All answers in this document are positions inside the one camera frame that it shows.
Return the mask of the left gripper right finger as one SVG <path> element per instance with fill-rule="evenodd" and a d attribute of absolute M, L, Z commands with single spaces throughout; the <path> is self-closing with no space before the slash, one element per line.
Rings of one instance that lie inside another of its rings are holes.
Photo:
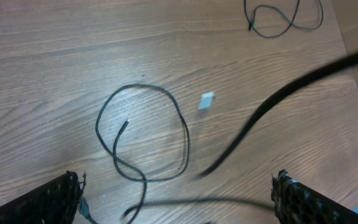
<path fill-rule="evenodd" d="M 274 215 L 284 224 L 358 224 L 358 213 L 305 186 L 283 169 L 272 178 Z"/>

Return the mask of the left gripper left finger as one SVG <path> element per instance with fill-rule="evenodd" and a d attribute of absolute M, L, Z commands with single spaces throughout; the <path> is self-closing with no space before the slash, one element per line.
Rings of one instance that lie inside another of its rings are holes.
<path fill-rule="evenodd" d="M 72 224 L 85 185 L 85 175 L 68 171 L 1 205 L 0 224 Z"/>

